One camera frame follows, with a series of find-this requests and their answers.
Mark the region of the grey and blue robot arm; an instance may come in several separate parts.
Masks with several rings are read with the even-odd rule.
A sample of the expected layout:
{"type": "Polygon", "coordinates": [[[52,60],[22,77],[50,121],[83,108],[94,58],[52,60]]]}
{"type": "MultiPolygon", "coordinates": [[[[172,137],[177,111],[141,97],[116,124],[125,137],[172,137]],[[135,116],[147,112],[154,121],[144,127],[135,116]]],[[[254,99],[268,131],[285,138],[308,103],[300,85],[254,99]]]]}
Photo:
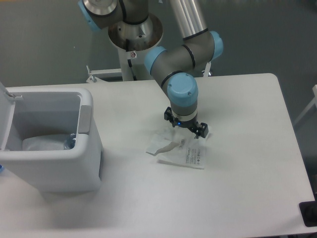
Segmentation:
{"type": "Polygon", "coordinates": [[[208,29],[199,2],[171,1],[183,39],[183,45],[172,51],[159,46],[162,24],[149,13],[146,0],[81,0],[78,5],[89,26],[107,29],[112,43],[125,52],[128,70],[133,68],[133,57],[145,52],[145,69],[170,101],[164,119],[206,137],[209,129],[197,120],[199,90],[190,71],[219,57],[223,41],[208,29]]]}

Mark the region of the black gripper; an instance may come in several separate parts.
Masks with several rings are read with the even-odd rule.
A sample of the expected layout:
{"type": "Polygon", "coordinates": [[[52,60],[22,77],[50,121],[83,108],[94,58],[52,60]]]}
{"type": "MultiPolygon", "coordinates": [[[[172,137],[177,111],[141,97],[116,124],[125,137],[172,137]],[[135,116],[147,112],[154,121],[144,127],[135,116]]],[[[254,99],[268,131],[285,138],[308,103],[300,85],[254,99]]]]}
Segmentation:
{"type": "Polygon", "coordinates": [[[206,138],[208,135],[208,125],[206,123],[197,122],[197,113],[187,116],[180,116],[172,113],[171,107],[167,107],[164,114],[164,120],[170,122],[173,127],[187,128],[195,134],[195,139],[206,138]]]}

